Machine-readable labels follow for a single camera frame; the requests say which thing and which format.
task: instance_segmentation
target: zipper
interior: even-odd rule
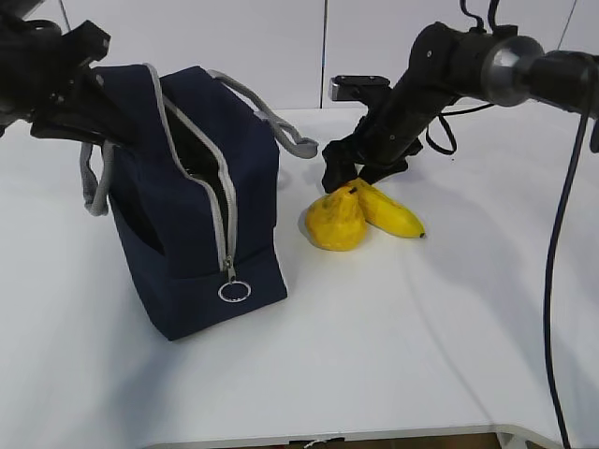
[[[233,180],[230,178],[228,173],[228,166],[226,159],[216,145],[206,136],[189,118],[178,109],[168,98],[162,93],[162,87],[160,85],[160,79],[154,67],[146,65],[150,70],[152,76],[154,94],[156,97],[156,104],[158,106],[158,112],[163,128],[167,135],[168,147],[170,153],[175,162],[176,167],[182,172],[182,174],[189,180],[201,185],[207,192],[208,198],[211,203],[212,219],[214,224],[214,238],[216,241],[216,249],[218,253],[219,268],[222,272],[226,272],[228,277],[228,284],[232,284],[236,281],[236,272],[234,268],[235,252],[237,251],[237,226],[238,226],[238,214],[237,214],[237,195]],[[204,146],[208,148],[211,155],[215,159],[218,165],[217,177],[219,185],[212,186],[201,175],[194,173],[191,167],[184,167],[183,163],[175,148],[175,143],[170,132],[170,126],[168,124],[167,108],[181,123],[191,132],[194,136],[201,141]],[[223,197],[226,203],[226,216],[227,223],[223,219],[223,211],[221,209],[221,202],[218,199],[217,190],[222,190]],[[243,283],[248,288],[249,297],[251,294],[251,287],[245,282]]]
[[[222,259],[222,271],[227,271],[229,282],[235,282],[235,269],[233,263],[235,260],[235,252],[237,251],[237,194],[235,192],[235,186],[228,172],[228,165],[226,159],[218,147],[211,141],[211,139],[204,134],[179,108],[177,108],[167,97],[164,97],[165,105],[167,109],[174,114],[177,119],[191,132],[194,136],[201,141],[208,150],[210,150],[214,159],[218,163],[218,179],[221,183],[223,192],[225,194],[226,209],[227,209],[227,223],[225,226],[222,214],[218,214],[219,228],[222,230],[217,244],[224,248],[222,253],[224,257],[219,254]],[[197,174],[189,173],[185,168],[183,169],[185,175],[188,178],[191,177],[192,181],[203,181],[198,178]]]

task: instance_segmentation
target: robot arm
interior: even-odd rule
[[[422,148],[418,136],[462,97],[504,107],[533,98],[581,113],[597,63],[585,53],[545,54],[538,42],[518,36],[512,25],[487,34],[480,28],[462,33],[434,23],[416,39],[409,68],[393,89],[381,77],[333,79],[333,100],[361,101],[369,111],[353,134],[323,151],[325,190],[333,192],[354,179],[355,164],[364,165],[375,179],[407,169],[405,157]],[[591,116],[599,116],[599,93],[592,99]]]
[[[41,1],[0,0],[0,136],[21,119],[35,138],[133,141],[135,125],[89,67],[110,36],[91,22],[63,35],[53,22],[20,19]]]

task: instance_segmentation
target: plastic fruit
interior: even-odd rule
[[[316,246],[330,251],[350,251],[366,237],[368,226],[357,189],[344,186],[313,203],[306,227]]]
[[[349,185],[358,189],[359,204],[368,223],[397,237],[425,237],[424,226],[405,206],[360,178]]]

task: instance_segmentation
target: cable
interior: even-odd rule
[[[60,10],[63,13],[63,19],[65,19],[66,30],[71,31],[71,23],[68,21],[68,16],[66,15],[65,2],[63,0],[58,0],[58,4],[60,5]]]
[[[595,87],[597,84],[597,68],[595,65],[590,67],[593,69],[593,76],[591,76],[591,83],[589,85],[589,94],[587,105],[584,109],[584,113],[580,117],[580,123],[577,130],[577,138],[572,151],[572,157],[568,166],[568,172],[563,183],[562,195],[560,196],[560,203],[555,216],[555,223],[553,230],[551,231],[551,239],[549,241],[547,263],[545,266],[545,295],[543,299],[543,338],[545,347],[545,368],[547,371],[547,379],[549,384],[549,393],[551,394],[551,400],[553,401],[553,408],[555,409],[555,415],[558,421],[558,427],[560,428],[560,434],[562,436],[562,444],[564,449],[571,449],[570,439],[568,437],[568,430],[565,425],[565,419],[563,417],[562,404],[560,403],[560,397],[558,395],[557,386],[555,382],[555,372],[553,370],[553,353],[551,347],[551,290],[553,288],[553,271],[555,266],[555,254],[557,252],[558,241],[560,239],[560,233],[562,232],[563,217],[572,191],[572,184],[574,177],[576,176],[578,161],[580,159],[580,152],[582,150],[582,142],[584,140],[585,133],[587,131],[587,121],[591,117],[592,99],[594,98]]]
[[[465,16],[468,16],[472,19],[476,20],[476,29],[480,30],[480,31],[485,31],[485,21],[483,21],[483,18],[480,16],[477,16],[476,14],[473,14],[472,12],[470,12],[468,10],[468,7],[466,6],[466,0],[460,0],[460,8],[461,8],[461,12],[464,13]]]
[[[487,15],[487,21],[489,22],[489,27],[493,33],[497,29],[497,21],[495,18],[497,16],[497,7],[499,6],[499,0],[490,0],[489,2],[489,14]]]
[[[452,110],[451,112],[441,112],[440,115],[442,115],[443,117],[451,117],[452,115],[470,114],[472,112],[478,112],[480,110],[492,108],[493,106],[495,106],[495,105],[488,103],[487,105],[477,106],[476,108],[471,108],[471,109],[461,109],[461,110]]]
[[[451,126],[449,125],[449,122],[446,120],[446,117],[451,117],[454,115],[471,114],[473,112],[478,112],[480,110],[492,108],[493,106],[495,106],[495,105],[488,103],[487,105],[477,106],[476,108],[452,110],[451,112],[441,112],[437,116],[437,119],[439,119],[439,123],[441,124],[441,126],[443,126],[443,129],[446,132],[447,138],[449,139],[449,143],[451,143],[451,150],[448,150],[447,148],[443,148],[441,145],[439,145],[437,142],[435,142],[432,139],[431,130],[430,130],[429,126],[427,126],[427,134],[426,134],[427,143],[436,152],[439,152],[440,154],[444,154],[446,156],[451,156],[458,150],[458,141],[456,140],[456,137],[453,134],[453,131],[451,130]]]

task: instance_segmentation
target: navy blue bag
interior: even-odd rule
[[[107,213],[109,194],[134,284],[156,328],[176,340],[284,299],[273,243],[275,136],[304,158],[316,155],[315,142],[218,72],[192,67],[159,79],[152,67],[131,65],[96,74],[140,133],[130,148],[105,143],[100,182],[89,165],[92,147],[83,145],[86,207]]]

